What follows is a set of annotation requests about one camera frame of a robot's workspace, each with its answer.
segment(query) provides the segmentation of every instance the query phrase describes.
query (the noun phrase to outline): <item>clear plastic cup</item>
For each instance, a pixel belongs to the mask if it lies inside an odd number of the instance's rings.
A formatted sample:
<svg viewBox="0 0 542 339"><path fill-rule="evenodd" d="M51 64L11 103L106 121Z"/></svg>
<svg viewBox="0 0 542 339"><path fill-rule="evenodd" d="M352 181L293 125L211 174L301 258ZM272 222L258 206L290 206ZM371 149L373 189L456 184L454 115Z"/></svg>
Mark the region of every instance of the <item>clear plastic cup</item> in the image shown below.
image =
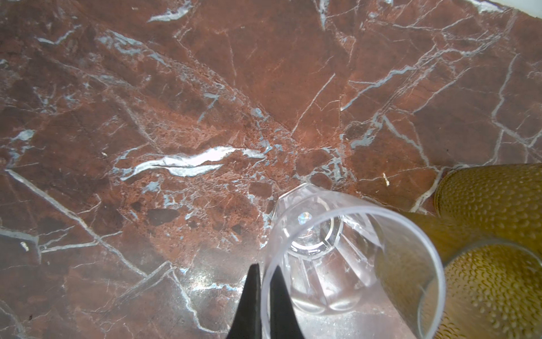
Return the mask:
<svg viewBox="0 0 542 339"><path fill-rule="evenodd" d="M306 336L317 329L320 338L338 337L330 327L341 322L353 337L392 337L386 319L400 316L415 337L431 338L442 316L444 271L429 238L400 214L350 195L305 183L279 197L262 283L267 338L278 266Z"/></svg>

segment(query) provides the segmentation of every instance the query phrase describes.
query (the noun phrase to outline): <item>brown stone table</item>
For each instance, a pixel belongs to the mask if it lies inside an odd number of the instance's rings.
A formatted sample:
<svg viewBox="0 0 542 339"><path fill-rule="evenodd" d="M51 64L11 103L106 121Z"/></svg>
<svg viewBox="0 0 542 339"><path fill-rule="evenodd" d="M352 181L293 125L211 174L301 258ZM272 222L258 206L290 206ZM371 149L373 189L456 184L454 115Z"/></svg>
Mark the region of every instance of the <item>brown stone table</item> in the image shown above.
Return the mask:
<svg viewBox="0 0 542 339"><path fill-rule="evenodd" d="M540 162L542 21L473 1L3 1L0 337L222 338L300 182Z"/></svg>

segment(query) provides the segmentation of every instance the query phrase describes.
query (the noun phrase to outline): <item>red marble surface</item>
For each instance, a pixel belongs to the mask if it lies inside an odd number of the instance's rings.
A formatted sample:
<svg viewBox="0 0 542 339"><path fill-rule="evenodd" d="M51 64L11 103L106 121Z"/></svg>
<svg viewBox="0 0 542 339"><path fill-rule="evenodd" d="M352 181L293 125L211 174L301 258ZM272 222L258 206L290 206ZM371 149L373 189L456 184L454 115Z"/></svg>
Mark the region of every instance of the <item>red marble surface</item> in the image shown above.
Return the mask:
<svg viewBox="0 0 542 339"><path fill-rule="evenodd" d="M222 338L300 182L430 213L453 166L542 160L542 21L509 8L0 10L1 338Z"/></svg>

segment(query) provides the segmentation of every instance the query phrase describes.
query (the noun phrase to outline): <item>transparent cup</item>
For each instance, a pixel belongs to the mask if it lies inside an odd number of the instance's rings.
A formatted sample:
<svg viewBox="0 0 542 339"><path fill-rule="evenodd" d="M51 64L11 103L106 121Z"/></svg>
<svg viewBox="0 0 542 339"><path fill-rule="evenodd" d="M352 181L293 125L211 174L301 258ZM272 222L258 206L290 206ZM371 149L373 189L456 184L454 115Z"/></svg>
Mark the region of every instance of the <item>transparent cup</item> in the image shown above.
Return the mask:
<svg viewBox="0 0 542 339"><path fill-rule="evenodd" d="M399 314L416 338L431 338L442 316L444 270L429 238L404 216L350 195L305 183L279 197L262 282L267 338L269 287L277 267L305 335L321 325L318 332L330 335L318 337L336 336L322 327L333 326L336 315L355 314L368 302L379 314ZM363 327L352 329L354 337L372 338L389 326L386 321L349 319Z"/></svg>

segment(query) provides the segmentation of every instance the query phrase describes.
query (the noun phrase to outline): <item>marble countertop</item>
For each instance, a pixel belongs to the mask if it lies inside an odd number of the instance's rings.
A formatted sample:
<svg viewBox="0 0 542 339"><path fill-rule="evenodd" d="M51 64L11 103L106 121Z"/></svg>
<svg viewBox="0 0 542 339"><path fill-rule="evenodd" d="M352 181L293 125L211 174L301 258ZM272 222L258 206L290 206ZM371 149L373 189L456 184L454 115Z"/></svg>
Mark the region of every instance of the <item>marble countertop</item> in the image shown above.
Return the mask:
<svg viewBox="0 0 542 339"><path fill-rule="evenodd" d="M453 166L542 160L542 21L513 9L0 10L2 338L223 338L301 182L432 213Z"/></svg>

